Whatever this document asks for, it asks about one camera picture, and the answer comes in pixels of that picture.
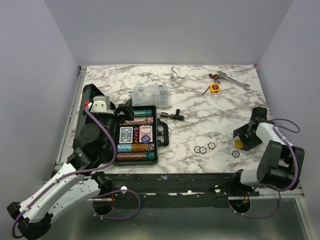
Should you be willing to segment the yellow dealer button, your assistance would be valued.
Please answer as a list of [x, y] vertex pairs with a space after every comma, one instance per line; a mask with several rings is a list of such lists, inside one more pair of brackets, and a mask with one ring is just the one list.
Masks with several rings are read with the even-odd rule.
[[238, 149], [242, 149], [244, 147], [244, 144], [242, 143], [242, 141], [240, 139], [236, 139], [234, 141], [234, 146]]

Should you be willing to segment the blue playing card deck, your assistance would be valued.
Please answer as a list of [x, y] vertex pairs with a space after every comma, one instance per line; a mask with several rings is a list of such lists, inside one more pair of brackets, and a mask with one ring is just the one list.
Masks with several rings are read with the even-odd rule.
[[133, 143], [133, 127], [122, 126], [119, 129], [119, 143], [132, 144]]

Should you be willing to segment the red playing card deck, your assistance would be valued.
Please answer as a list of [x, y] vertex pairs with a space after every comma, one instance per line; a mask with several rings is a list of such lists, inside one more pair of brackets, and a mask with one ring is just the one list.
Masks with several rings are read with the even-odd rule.
[[153, 141], [153, 127], [151, 125], [140, 126], [139, 127], [139, 142], [140, 143], [141, 143], [141, 137], [143, 135], [149, 135], [151, 137], [151, 142], [152, 142]]

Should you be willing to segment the black poker set case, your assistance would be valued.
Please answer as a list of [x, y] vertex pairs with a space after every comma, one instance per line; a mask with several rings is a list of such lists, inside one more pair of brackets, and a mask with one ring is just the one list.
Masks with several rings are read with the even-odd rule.
[[168, 145], [168, 125], [155, 105], [134, 106], [132, 99], [115, 105], [94, 84], [84, 86], [68, 163], [81, 170], [109, 162], [154, 165], [158, 148]]

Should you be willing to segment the blue small blind button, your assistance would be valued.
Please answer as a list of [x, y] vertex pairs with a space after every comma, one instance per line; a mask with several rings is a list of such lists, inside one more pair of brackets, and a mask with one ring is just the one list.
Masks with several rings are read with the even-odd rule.
[[152, 141], [151, 137], [147, 134], [143, 135], [140, 140], [143, 144], [148, 144]]

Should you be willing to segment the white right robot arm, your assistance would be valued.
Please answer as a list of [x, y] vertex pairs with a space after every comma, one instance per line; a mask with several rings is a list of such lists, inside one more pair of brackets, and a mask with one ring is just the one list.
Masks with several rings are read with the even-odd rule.
[[290, 143], [279, 129], [300, 132], [298, 126], [292, 130], [276, 125], [273, 120], [267, 119], [266, 108], [255, 107], [250, 121], [233, 131], [233, 137], [238, 138], [243, 145], [241, 150], [247, 152], [261, 144], [265, 146], [257, 168], [239, 170], [238, 179], [230, 183], [230, 191], [234, 195], [243, 195], [248, 187], [267, 187], [278, 192], [292, 191], [297, 187], [305, 151]]

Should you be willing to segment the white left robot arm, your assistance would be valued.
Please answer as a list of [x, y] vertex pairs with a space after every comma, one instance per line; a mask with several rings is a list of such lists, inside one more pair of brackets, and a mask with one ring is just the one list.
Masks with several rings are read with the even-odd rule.
[[37, 240], [51, 228], [60, 212], [72, 204], [111, 191], [104, 169], [117, 158], [115, 136], [120, 124], [134, 119], [132, 100], [115, 106], [107, 96], [96, 96], [79, 110], [72, 154], [60, 170], [36, 193], [12, 202], [14, 239]]

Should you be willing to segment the green poker chip row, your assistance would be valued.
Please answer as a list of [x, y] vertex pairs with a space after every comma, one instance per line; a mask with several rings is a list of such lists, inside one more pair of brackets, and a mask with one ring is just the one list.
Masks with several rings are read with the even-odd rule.
[[153, 116], [153, 111], [151, 109], [138, 109], [134, 110], [135, 118], [148, 118]]

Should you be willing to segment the orange poker chip row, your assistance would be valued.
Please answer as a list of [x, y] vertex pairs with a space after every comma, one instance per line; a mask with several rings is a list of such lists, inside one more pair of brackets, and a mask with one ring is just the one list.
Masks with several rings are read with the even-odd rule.
[[120, 123], [121, 126], [135, 126], [135, 125], [152, 125], [154, 123], [153, 117], [136, 117], [134, 120], [126, 120]]

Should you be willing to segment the red dice column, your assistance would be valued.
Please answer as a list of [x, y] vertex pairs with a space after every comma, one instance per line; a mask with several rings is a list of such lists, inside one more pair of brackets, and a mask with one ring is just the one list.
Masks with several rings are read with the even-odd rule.
[[139, 143], [139, 127], [138, 126], [133, 128], [133, 143], [134, 144]]

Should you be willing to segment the clear plastic organizer box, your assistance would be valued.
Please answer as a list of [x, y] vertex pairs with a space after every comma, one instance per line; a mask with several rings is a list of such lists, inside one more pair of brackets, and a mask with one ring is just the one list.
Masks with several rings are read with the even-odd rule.
[[169, 89], [165, 85], [135, 86], [132, 95], [133, 106], [150, 106], [165, 109], [169, 106]]

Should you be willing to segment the white single poker chip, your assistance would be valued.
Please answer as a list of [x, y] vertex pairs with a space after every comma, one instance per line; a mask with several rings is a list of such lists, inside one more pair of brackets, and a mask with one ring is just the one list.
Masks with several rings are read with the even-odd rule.
[[209, 142], [207, 146], [210, 150], [214, 150], [216, 148], [216, 144], [214, 142]]

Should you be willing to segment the black T-shaped pipe fitting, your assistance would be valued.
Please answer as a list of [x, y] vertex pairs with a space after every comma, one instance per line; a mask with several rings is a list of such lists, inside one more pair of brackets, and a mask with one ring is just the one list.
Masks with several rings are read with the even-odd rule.
[[167, 112], [161, 112], [160, 113], [160, 117], [161, 118], [166, 118], [166, 119], [173, 119], [173, 120], [177, 120], [177, 121], [183, 121], [184, 120], [184, 116], [180, 115], [180, 109], [177, 109], [175, 114], [169, 114]]

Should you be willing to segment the lower poker chip rows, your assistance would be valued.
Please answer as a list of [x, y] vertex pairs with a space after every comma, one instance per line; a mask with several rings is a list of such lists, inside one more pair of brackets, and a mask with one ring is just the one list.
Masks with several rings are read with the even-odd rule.
[[156, 159], [153, 143], [119, 144], [117, 146], [118, 162], [145, 162]]

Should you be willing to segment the silver open-end wrench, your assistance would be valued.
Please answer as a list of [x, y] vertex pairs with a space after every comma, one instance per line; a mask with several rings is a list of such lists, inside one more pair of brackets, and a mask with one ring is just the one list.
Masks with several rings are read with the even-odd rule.
[[251, 90], [251, 86], [247, 83], [241, 83], [229, 76], [227, 76], [225, 73], [223, 73], [222, 71], [217, 71], [217, 75], [220, 77], [220, 78], [223, 78], [225, 80], [228, 80], [229, 82], [233, 83], [233, 84], [236, 84], [237, 86], [241, 87], [242, 89], [244, 89], [245, 91], [250, 91]]

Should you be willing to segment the yellow tape measure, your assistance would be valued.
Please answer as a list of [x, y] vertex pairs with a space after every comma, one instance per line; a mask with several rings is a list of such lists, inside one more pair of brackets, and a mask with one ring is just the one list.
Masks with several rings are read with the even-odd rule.
[[221, 90], [221, 87], [217, 83], [213, 83], [209, 86], [209, 90], [212, 94], [218, 93]]

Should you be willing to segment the white poker chip pair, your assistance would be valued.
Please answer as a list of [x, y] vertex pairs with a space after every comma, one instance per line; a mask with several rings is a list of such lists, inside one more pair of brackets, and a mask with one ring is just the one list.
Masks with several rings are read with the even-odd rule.
[[204, 146], [195, 146], [193, 150], [196, 154], [204, 155], [207, 153], [207, 149]]

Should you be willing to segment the brown handled tool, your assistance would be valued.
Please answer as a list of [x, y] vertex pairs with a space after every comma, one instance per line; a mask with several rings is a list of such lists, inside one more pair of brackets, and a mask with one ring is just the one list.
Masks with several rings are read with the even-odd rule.
[[208, 75], [211, 79], [213, 79], [214, 80], [214, 83], [215, 84], [220, 84], [221, 83], [221, 77], [218, 75], [218, 74], [212, 74], [212, 73], [210, 73], [209, 75]]

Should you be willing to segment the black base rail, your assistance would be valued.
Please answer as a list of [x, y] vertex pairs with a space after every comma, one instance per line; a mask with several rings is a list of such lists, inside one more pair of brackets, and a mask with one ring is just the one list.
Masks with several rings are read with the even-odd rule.
[[259, 196], [240, 183], [239, 173], [95, 173], [100, 198], [111, 194], [110, 205], [134, 208], [228, 208], [229, 198]]

